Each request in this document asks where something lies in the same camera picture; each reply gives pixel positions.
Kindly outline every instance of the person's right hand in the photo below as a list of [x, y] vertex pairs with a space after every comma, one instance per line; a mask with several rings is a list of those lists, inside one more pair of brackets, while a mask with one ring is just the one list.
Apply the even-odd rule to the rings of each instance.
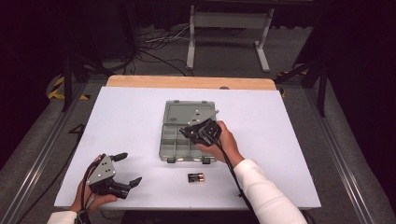
[[[234, 168], [240, 161], [244, 160], [242, 155], [239, 153], [238, 145], [236, 144], [235, 139], [233, 138], [233, 134], [227, 129], [223, 121], [218, 121], [218, 125], [221, 128], [221, 136], [220, 142], [224, 149], [224, 152], [227, 154], [230, 159], [231, 165]], [[224, 156], [220, 149], [216, 146], [206, 147], [202, 144], [196, 145], [201, 151], [205, 153], [212, 154], [218, 161], [225, 162]]]

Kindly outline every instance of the hand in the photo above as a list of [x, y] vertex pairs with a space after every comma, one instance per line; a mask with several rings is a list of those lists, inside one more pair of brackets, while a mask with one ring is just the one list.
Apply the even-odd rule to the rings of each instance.
[[[76, 194], [76, 199], [74, 200], [73, 204], [70, 206], [70, 211], [77, 212], [81, 210], [81, 193], [82, 193], [82, 180], [79, 182], [78, 185], [78, 190]], [[107, 194], [107, 195], [95, 195], [92, 193], [91, 188], [89, 186], [85, 186], [85, 192], [84, 192], [84, 204], [90, 200], [93, 199], [93, 202], [91, 205], [88, 207], [88, 213], [92, 213], [95, 211], [100, 205], [104, 203], [112, 203], [117, 200], [117, 197], [112, 195], [112, 194]]]
[[[219, 120], [218, 125], [221, 128], [221, 145], [224, 149], [224, 152], [230, 159], [231, 166], [234, 168], [240, 161], [244, 160], [245, 158], [239, 153], [238, 145], [233, 138], [233, 134], [227, 129], [227, 126], [225, 126], [224, 122]], [[196, 146], [201, 151], [212, 154], [218, 161], [225, 162], [222, 152], [216, 145], [206, 147], [202, 144], [197, 144]]]

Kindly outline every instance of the dark background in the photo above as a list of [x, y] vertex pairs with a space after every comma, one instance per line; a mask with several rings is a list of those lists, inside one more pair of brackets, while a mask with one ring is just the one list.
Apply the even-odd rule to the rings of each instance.
[[[396, 18], [390, 3], [356, 3], [343, 13], [276, 10], [272, 25], [315, 26], [297, 63], [329, 57], [329, 80], [337, 99], [396, 211], [396, 38], [392, 31]], [[22, 0], [0, 4], [2, 167], [50, 102], [46, 89], [62, 71], [65, 49], [100, 63], [104, 58], [126, 57], [131, 49], [125, 49], [131, 46], [125, 42], [118, 7], [109, 3], [59, 0], [54, 11], [64, 15], [65, 39], [57, 38], [59, 31], [40, 4]], [[143, 26], [167, 29], [189, 18], [188, 6], [142, 5], [137, 11], [132, 4], [126, 6]]]

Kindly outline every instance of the table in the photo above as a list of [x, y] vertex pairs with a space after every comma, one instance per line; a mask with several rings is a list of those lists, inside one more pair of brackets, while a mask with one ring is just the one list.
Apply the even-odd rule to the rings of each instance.
[[[188, 86], [201, 89], [186, 89]], [[222, 86], [230, 90], [213, 89]], [[249, 86], [252, 90], [241, 90]], [[142, 182], [130, 191], [127, 199], [105, 204], [103, 209], [246, 210], [224, 163], [169, 164], [160, 160], [165, 102], [176, 99], [215, 102], [220, 111], [217, 118], [227, 123], [241, 153], [256, 160], [299, 208], [320, 207], [304, 156], [272, 80], [122, 76], [111, 77], [101, 89], [55, 206], [67, 207], [73, 202], [78, 182], [98, 154], [128, 152], [127, 159], [115, 162], [114, 179], [128, 183], [142, 176]], [[187, 174], [200, 172], [205, 174], [205, 183], [189, 184]]]

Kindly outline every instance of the person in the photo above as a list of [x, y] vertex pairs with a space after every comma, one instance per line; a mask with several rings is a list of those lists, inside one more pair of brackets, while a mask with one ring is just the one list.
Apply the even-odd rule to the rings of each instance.
[[[220, 142], [230, 159], [231, 166], [239, 180], [241, 187], [261, 224], [306, 224], [306, 220], [294, 203], [271, 181], [264, 170], [253, 160], [245, 159], [238, 150], [233, 134], [227, 129], [223, 121], [218, 121], [221, 128]], [[222, 152], [216, 145], [197, 147], [212, 154], [217, 160], [225, 162]], [[74, 223], [77, 211], [80, 209], [81, 183], [78, 187], [76, 199], [69, 211], [53, 213], [49, 224]], [[90, 188], [86, 188], [85, 195], [90, 195]], [[93, 212], [101, 204], [115, 202], [114, 195], [96, 196], [89, 206], [88, 212]]]

